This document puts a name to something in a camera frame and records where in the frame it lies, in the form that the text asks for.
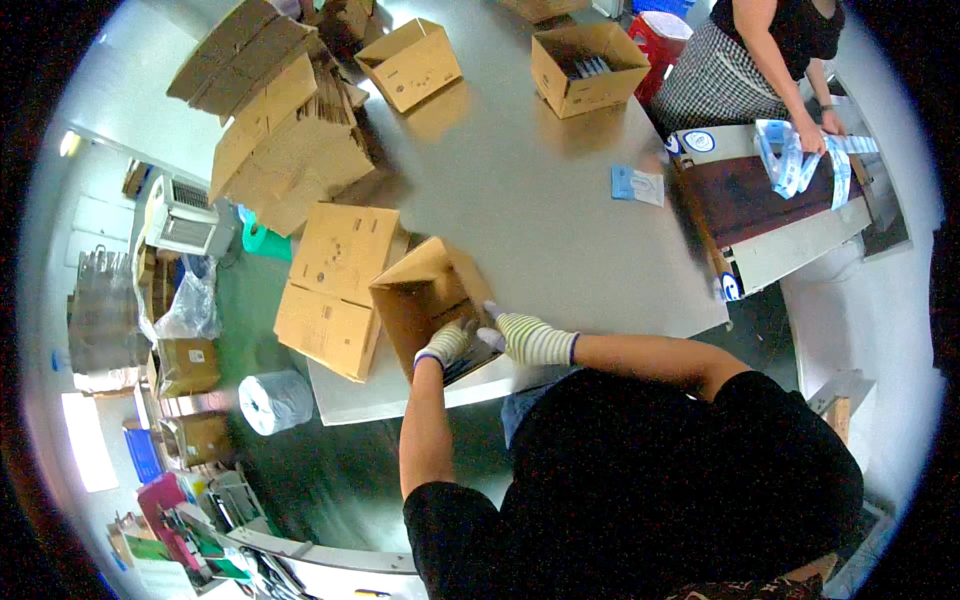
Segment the person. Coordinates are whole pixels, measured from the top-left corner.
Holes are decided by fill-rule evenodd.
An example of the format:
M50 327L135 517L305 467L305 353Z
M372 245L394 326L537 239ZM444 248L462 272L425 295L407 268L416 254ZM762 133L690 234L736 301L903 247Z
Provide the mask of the person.
M822 155L821 126L807 112L797 81L806 74L823 131L845 135L823 66L836 55L844 21L837 0L718 0L651 100L651 116L665 134L789 119L804 152Z
M710 345L583 335L487 309L496 329L481 339L516 363L577 369L528 407L497 511L456 484L452 463L443 374L469 346L469 325L445 325L416 354L399 475L431 598L759 589L749 580L799 598L787 583L822 584L830 553L855 531L863 479L799 395Z

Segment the work glove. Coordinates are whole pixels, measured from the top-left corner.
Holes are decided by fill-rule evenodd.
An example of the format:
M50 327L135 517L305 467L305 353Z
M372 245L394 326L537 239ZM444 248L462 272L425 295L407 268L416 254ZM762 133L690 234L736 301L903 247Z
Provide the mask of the work glove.
M483 307L496 322L496 329L480 327L477 337L488 345L506 352L519 365L573 364L573 345L580 332L554 329L537 317L508 313L491 300Z
M414 355L414 369L425 356L436 358L446 369L452 365L470 347L470 339L476 332L477 322L461 317L451 321L433 334L430 342Z

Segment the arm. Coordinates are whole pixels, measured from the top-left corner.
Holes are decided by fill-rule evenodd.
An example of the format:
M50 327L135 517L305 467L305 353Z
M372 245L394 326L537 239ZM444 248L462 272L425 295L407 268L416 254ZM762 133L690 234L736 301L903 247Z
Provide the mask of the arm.
M425 358L414 367L410 400L400 426L400 492L406 500L420 484L454 480L444 369L438 360Z
M824 63L820 59L810 59L810 65L806 68L806 78L810 81L810 87L817 95L817 101L820 103L821 120L823 121L824 131L827 133L836 133L837 135L846 135L847 130L843 121L833 110L833 101L830 98L830 88L827 86L827 77L824 75Z
M573 356L578 365L672 383L707 402L728 379L750 370L716 346L657 335L582 335Z
M770 24L776 12L777 0L733 0L733 26L743 38L756 69L790 111L804 152L823 154L827 145L820 135L820 128L806 111L800 90L790 77L777 42L770 35Z
M453 438L444 406L444 369L467 350L475 327L464 319L448 323L414 357L414 381L400 426L400 493L404 500L421 484L455 483Z
M750 368L728 352L700 342L656 335L580 335L554 329L536 317L507 313L484 304L499 331L480 337L521 365L570 365L684 388L708 402L734 375Z

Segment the light fixture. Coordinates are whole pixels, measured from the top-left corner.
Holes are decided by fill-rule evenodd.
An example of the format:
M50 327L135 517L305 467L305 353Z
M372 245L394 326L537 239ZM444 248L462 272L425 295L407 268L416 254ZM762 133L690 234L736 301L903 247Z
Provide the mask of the light fixture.
M73 155L73 151L77 149L79 144L80 136L72 131L67 131L67 133L63 135L63 140L60 142L60 155Z

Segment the black top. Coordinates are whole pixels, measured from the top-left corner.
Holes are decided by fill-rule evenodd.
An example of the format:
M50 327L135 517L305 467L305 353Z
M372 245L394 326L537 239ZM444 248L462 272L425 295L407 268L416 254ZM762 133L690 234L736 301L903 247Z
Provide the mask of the black top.
M407 498L431 598L647 597L772 580L846 543L862 502L841 440L758 372L707 404L579 371L547 392L514 444L499 512L456 484Z
M710 18L720 31L747 47L733 25L733 0L718 0ZM770 23L770 35L777 42L794 81L804 77L810 59L830 60L836 56L843 25L844 14L839 0L831 18L820 14L811 0L778 0L777 12Z

